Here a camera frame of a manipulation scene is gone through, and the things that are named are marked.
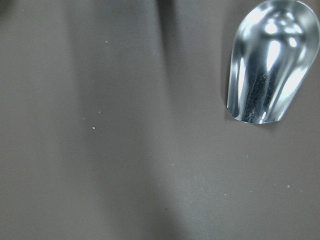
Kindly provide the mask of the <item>metal scoop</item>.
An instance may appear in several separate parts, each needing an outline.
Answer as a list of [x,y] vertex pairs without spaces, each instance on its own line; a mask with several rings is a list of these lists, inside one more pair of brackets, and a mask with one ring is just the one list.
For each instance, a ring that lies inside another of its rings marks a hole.
[[280,121],[320,49],[320,22],[299,0],[267,0],[252,9],[234,37],[227,109],[238,121]]

